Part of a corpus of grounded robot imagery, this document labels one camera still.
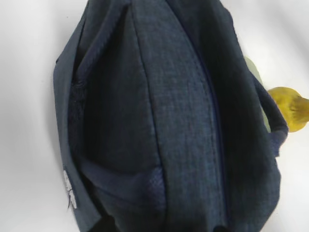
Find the yellow object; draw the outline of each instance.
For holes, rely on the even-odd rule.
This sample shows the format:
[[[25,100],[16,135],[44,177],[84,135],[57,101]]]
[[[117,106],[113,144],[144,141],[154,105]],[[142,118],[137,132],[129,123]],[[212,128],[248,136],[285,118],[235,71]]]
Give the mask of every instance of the yellow object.
[[[268,91],[278,105],[289,132],[302,129],[309,121],[309,100],[302,98],[294,89],[276,87]]]

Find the embroidered logo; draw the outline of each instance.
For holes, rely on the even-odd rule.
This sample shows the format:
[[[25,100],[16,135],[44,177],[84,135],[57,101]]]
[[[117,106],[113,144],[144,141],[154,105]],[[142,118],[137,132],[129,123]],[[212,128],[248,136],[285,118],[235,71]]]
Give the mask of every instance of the embroidered logo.
[[[71,185],[69,176],[68,176],[68,174],[65,170],[63,170],[63,175],[64,175],[64,181],[66,183],[67,191],[69,193],[69,200],[70,200],[69,206],[70,206],[70,203],[71,203],[73,208],[77,209],[76,199],[75,199],[75,195],[74,195],[74,192],[73,192],[73,189],[72,189],[72,185]]]

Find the stitching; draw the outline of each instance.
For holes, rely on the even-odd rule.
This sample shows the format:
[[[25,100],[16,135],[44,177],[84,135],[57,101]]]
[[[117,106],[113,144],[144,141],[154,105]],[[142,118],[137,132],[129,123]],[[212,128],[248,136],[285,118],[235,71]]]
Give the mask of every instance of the stitching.
[[[131,8],[131,17],[132,17],[132,22],[133,22],[133,29],[134,29],[135,35],[136,35],[137,45],[138,45],[139,54],[140,54],[140,61],[142,63],[143,71],[144,71],[145,78],[146,78],[146,81],[147,81],[148,99],[149,99],[151,114],[152,114],[152,118],[153,118],[154,132],[155,132],[154,134],[155,134],[155,140],[156,140],[156,145],[157,145],[157,152],[158,152],[158,155],[159,155],[159,158],[160,158],[161,166],[163,168],[163,173],[162,173],[163,178],[166,179],[165,178],[165,172],[164,172],[164,166],[162,165],[162,157],[161,157],[161,153],[160,153],[159,139],[158,139],[157,128],[156,128],[156,123],[155,123],[155,118],[154,118],[155,115],[154,115],[154,108],[153,108],[153,99],[151,98],[151,94],[150,94],[150,83],[149,83],[149,78],[148,78],[146,68],[145,68],[145,62],[144,62],[144,60],[142,58],[142,54],[141,54],[140,40],[139,40],[139,36],[138,36],[138,31],[137,31],[136,21],[135,21],[135,18],[134,18],[133,11],[134,11],[134,7]],[[165,184],[164,184],[164,186],[165,186],[165,196],[166,196],[167,195],[167,186]]]
[[[192,42],[189,40],[189,38],[188,38],[188,36],[187,36],[185,30],[183,29],[183,26],[182,26],[180,20],[179,20],[179,18],[177,17],[177,14],[174,12],[172,6],[170,6],[169,2],[166,1],[166,0],[165,0],[165,3],[167,4],[167,6],[170,8],[171,12],[172,12],[173,15],[175,16],[175,18],[176,18],[176,20],[177,20],[177,22],[178,22],[178,25],[180,26],[180,27],[178,27],[178,28],[179,28],[179,31],[180,31],[181,35],[183,36],[183,38],[187,41],[187,43],[188,43],[188,45],[189,45],[189,47],[190,47],[190,54],[191,54],[192,59],[193,59],[193,61],[194,61],[194,64],[195,64],[197,73],[198,73],[199,78],[200,78],[200,81],[201,81],[201,83],[202,83],[202,85],[203,85],[204,93],[205,93],[205,96],[206,96],[205,81],[203,80],[202,75],[201,75],[201,72],[200,72],[200,69],[198,68],[198,64],[197,64],[198,61],[197,61],[197,58],[196,58],[196,56],[195,56],[194,48],[193,48],[194,45],[193,45]],[[208,103],[208,111],[209,111],[209,109],[210,109],[210,101],[209,101],[209,98],[206,98],[206,101],[207,101],[207,103]],[[215,152],[214,152],[214,146],[213,146],[213,144],[214,144],[214,133],[212,133],[212,132],[214,131],[214,128],[213,128],[213,124],[212,124],[212,123],[210,123],[210,125],[211,125],[211,149],[212,149],[212,153],[213,153],[213,160],[214,160],[214,162],[216,163],[216,166],[219,166],[218,160],[216,159],[216,156],[214,155],[214,153],[215,153]],[[218,175],[216,175],[216,183],[217,183],[217,192],[220,192],[220,191],[219,191],[220,188],[219,188],[219,179],[218,179]],[[221,196],[221,194],[219,194],[219,202],[222,202],[222,201],[223,201],[222,196]],[[222,217],[221,208],[219,208],[219,216],[220,216],[220,218]]]

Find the navy blue bag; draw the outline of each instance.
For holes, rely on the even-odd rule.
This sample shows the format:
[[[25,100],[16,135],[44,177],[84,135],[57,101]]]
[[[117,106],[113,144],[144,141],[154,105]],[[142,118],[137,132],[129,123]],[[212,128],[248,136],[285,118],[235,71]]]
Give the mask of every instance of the navy blue bag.
[[[81,232],[258,232],[276,207],[288,129],[218,0],[89,0],[54,90]]]

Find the seam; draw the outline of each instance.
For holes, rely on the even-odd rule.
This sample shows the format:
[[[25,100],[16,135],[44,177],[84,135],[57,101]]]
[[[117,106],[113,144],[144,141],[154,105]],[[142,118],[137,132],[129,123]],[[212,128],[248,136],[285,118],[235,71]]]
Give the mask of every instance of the seam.
[[[151,98],[151,94],[150,94],[150,83],[149,83],[149,78],[148,78],[148,74],[146,72],[146,65],[145,65],[145,62],[143,60],[143,57],[142,57],[142,53],[141,53],[141,45],[140,45],[140,39],[139,39],[139,36],[138,36],[138,31],[137,31],[137,27],[136,27],[136,20],[135,20],[135,17],[134,17],[134,5],[133,5],[133,1],[132,1],[132,7],[131,7],[131,18],[132,18],[132,22],[133,22],[133,29],[134,29],[134,32],[135,32],[135,36],[136,36],[136,41],[137,41],[137,46],[138,46],[138,50],[139,50],[139,55],[140,55],[140,61],[141,61],[141,64],[142,64],[142,68],[143,68],[143,71],[144,71],[144,75],[145,75],[145,78],[146,78],[146,81],[147,81],[147,92],[148,92],[148,99],[149,99],[149,103],[150,103],[150,109],[151,109],[151,115],[152,115],[152,119],[153,119],[153,126],[154,126],[154,135],[155,135],[155,140],[156,140],[156,146],[157,146],[157,152],[158,152],[158,155],[159,155],[159,159],[160,159],[160,164],[162,166],[162,176],[163,176],[163,180],[164,180],[164,189],[165,189],[165,198],[166,198],[166,208],[165,208],[165,222],[167,220],[167,210],[168,210],[168,201],[167,201],[167,186],[165,184],[165,180],[166,180],[166,176],[165,176],[165,167],[162,165],[162,157],[161,157],[161,152],[160,152],[160,146],[159,146],[159,139],[158,139],[158,133],[157,133],[157,127],[156,127],[156,121],[155,121],[155,114],[154,114],[154,107],[153,107],[153,99]]]
[[[157,135],[156,122],[155,122],[155,118],[154,118],[155,114],[154,114],[154,107],[153,107],[153,99],[151,98],[151,94],[150,94],[150,83],[149,83],[148,74],[147,74],[146,68],[145,68],[145,62],[144,62],[144,60],[142,58],[142,54],[141,54],[140,40],[139,40],[139,36],[138,36],[138,32],[137,32],[136,21],[135,21],[135,18],[134,18],[133,11],[134,11],[134,7],[131,8],[131,17],[132,17],[132,22],[133,22],[133,29],[134,29],[135,36],[136,36],[136,39],[137,39],[137,45],[138,45],[139,54],[140,54],[140,61],[141,61],[143,71],[144,71],[144,74],[145,74],[145,78],[146,78],[146,81],[147,81],[147,92],[148,92],[148,99],[149,99],[149,103],[150,103],[151,115],[152,115],[152,118],[153,118],[153,125],[154,125],[154,132],[155,132],[154,135],[155,135],[155,140],[156,140],[156,145],[157,145],[157,152],[158,152],[159,157],[160,157],[160,163],[162,164],[160,146],[159,146],[159,142],[158,142],[159,139],[158,139],[158,135]]]
[[[197,61],[197,58],[196,58],[196,56],[195,56],[194,48],[193,48],[194,45],[192,44],[192,42],[191,42],[190,39],[188,38],[187,32],[184,30],[184,26],[183,26],[182,23],[180,22],[180,19],[178,18],[177,14],[174,12],[172,6],[169,4],[168,1],[165,0],[164,2],[167,4],[167,6],[168,6],[169,9],[171,10],[172,14],[173,14],[174,17],[176,18],[176,20],[177,20],[177,22],[178,22],[178,26],[179,26],[178,29],[179,29],[179,31],[180,31],[182,37],[187,41],[187,43],[188,43],[188,45],[189,45],[190,54],[191,54],[191,57],[192,57],[192,59],[193,59],[193,61],[194,61],[194,65],[195,65],[195,67],[196,67],[196,71],[197,71],[197,73],[198,73],[199,80],[200,80],[200,82],[201,82],[202,85],[203,85],[203,90],[204,90],[204,93],[205,93],[205,96],[206,96],[207,94],[206,94],[205,80],[203,80],[202,75],[201,75],[201,71],[200,71],[200,69],[198,68],[198,64],[197,64],[198,61]],[[209,110],[209,109],[210,109],[210,101],[209,101],[209,98],[206,98],[206,101],[207,101],[207,103],[208,103],[208,111],[210,112],[210,110]],[[214,145],[213,145],[213,144],[214,144],[214,140],[215,140],[214,135],[213,135],[214,128],[213,128],[212,120],[210,120],[210,121],[211,121],[211,123],[210,123],[210,125],[211,125],[211,149],[212,149],[212,154],[213,154],[213,161],[214,161],[214,163],[216,164],[216,167],[218,167],[218,166],[220,166],[220,164],[219,164],[219,162],[218,162],[216,156],[214,155],[214,153],[215,153],[215,152],[214,152],[215,149],[214,149]],[[220,191],[219,191],[219,189],[220,189],[220,187],[219,187],[220,184],[219,184],[218,175],[216,175],[216,184],[217,184],[217,192],[220,192]],[[223,201],[222,196],[221,196],[221,194],[219,194],[219,202],[220,202],[221,207],[223,207],[223,205],[221,204],[222,201]],[[220,217],[220,218],[222,218],[221,207],[219,208],[219,217]]]

